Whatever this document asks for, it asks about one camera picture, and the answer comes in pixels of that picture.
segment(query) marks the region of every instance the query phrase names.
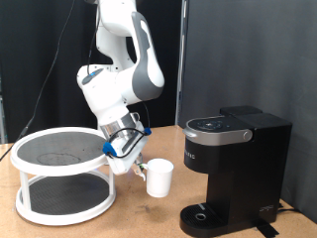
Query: black mesh surface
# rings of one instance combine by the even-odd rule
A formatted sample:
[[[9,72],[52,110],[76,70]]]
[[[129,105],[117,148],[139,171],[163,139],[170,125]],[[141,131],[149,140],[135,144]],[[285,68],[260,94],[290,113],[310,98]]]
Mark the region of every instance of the black mesh surface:
[[[69,166],[103,154],[102,137],[84,132],[60,132],[37,137],[18,150],[18,157],[44,166]]]
[[[32,210],[47,215],[85,211],[100,204],[108,195],[107,181],[91,174],[43,178],[30,186]]]

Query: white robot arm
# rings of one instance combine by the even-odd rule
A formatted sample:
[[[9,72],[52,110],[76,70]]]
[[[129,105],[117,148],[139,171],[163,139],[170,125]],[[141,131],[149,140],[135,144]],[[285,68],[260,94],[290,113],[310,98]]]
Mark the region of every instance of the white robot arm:
[[[130,169],[148,140],[144,137],[135,145],[141,134],[133,130],[118,133],[124,128],[144,131],[138,115],[131,114],[127,105],[159,97],[164,79],[147,21],[137,12],[135,0],[96,0],[94,3],[98,4],[100,14],[96,46],[113,64],[93,64],[90,74],[87,74],[87,66],[83,66],[77,82],[106,140],[112,138],[111,145],[117,156],[123,157],[107,157],[113,172],[121,175]],[[133,40],[135,63],[127,51],[127,37]]]

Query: round platform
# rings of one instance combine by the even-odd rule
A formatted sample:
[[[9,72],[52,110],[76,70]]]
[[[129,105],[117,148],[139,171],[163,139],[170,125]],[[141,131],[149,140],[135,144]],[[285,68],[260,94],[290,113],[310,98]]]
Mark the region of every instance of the round platform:
[[[23,204],[22,189],[17,193],[18,212],[44,225],[69,225],[89,220],[108,209],[116,193],[110,192],[106,175],[93,171],[70,177],[29,180],[31,210]]]
[[[89,172],[107,163],[102,132],[79,127],[31,134],[12,148],[11,162],[28,174],[62,177]]]

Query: black coffee maker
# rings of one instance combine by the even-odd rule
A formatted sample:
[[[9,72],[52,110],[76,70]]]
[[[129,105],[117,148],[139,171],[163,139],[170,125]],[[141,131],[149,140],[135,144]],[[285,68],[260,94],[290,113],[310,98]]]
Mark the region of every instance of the black coffee maker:
[[[208,174],[206,202],[185,207],[180,228],[215,237],[276,220],[291,123],[251,106],[190,120],[185,165]]]

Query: black curtain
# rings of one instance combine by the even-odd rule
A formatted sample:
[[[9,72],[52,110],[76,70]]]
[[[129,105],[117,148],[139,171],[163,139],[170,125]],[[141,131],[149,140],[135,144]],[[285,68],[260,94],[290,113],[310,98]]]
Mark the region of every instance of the black curtain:
[[[17,139],[33,115],[71,4],[72,0],[0,2],[0,73],[10,143]],[[180,9],[180,0],[138,1],[138,10],[148,20],[165,77],[162,96],[147,102],[152,127],[174,123]],[[64,126],[96,128],[95,116],[76,82],[78,70],[87,64],[95,17],[96,5],[75,0],[56,65],[29,134]],[[95,46],[93,49],[91,63],[111,62],[97,52]],[[139,104],[130,110],[139,111],[147,124],[146,111]]]
[[[293,123],[281,197],[317,221],[317,1],[188,0],[179,125],[251,105]]]

